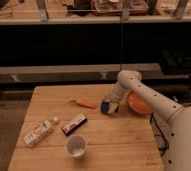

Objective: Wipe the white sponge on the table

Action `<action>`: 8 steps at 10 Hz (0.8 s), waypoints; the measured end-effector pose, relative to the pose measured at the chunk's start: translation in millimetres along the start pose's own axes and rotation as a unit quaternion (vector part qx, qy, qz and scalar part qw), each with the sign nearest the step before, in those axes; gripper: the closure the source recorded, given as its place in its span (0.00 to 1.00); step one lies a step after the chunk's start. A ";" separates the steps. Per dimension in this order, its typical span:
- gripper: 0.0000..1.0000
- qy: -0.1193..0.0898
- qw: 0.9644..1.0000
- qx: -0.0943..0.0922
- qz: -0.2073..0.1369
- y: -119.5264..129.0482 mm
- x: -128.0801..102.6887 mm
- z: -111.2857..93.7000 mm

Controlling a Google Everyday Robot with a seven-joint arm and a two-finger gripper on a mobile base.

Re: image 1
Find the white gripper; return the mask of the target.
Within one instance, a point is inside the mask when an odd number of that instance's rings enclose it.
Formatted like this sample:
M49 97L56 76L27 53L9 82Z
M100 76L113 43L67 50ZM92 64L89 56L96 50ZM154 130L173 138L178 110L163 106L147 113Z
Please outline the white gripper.
M108 99L111 102L118 103L124 95L127 93L127 89L122 87L118 82L116 82L108 92Z

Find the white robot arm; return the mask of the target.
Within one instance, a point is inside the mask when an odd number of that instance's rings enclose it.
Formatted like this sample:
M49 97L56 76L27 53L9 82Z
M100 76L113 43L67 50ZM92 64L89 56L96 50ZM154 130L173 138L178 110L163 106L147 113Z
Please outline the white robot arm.
M135 92L170 126L171 137L165 171L191 171L191 106L185 107L141 82L138 71L122 70L108 92L119 102L128 91Z

